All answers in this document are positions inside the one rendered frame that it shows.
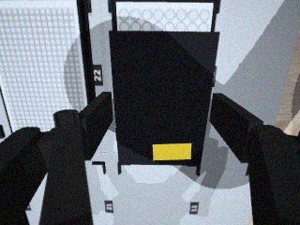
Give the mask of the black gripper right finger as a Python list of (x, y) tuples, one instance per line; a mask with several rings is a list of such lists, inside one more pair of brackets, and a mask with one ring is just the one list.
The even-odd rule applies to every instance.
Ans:
[(253, 225), (300, 225), (300, 130), (264, 124), (222, 93), (213, 93), (209, 122), (248, 163)]

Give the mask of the grey deck plate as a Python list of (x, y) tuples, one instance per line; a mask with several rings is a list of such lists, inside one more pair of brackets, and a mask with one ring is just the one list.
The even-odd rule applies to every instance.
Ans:
[[(97, 0), (104, 92), (108, 91), (102, 0)], [(214, 93), (274, 126), (300, 30), (300, 0), (226, 0)], [(210, 123), (196, 225), (248, 225), (247, 163)]]

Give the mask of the grey multi-well plate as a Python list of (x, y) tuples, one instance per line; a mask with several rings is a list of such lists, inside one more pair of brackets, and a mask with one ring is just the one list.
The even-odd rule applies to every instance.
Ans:
[(22, 216), (21, 220), (19, 221), (18, 225), (30, 225), (26, 212), (24, 213), (24, 215)]

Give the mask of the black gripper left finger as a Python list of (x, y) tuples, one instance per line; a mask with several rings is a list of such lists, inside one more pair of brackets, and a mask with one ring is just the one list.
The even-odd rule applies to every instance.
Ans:
[(22, 127), (0, 142), (0, 225), (18, 225), (46, 174), (38, 225), (94, 225), (85, 161), (113, 121), (112, 92), (53, 121), (50, 131)]

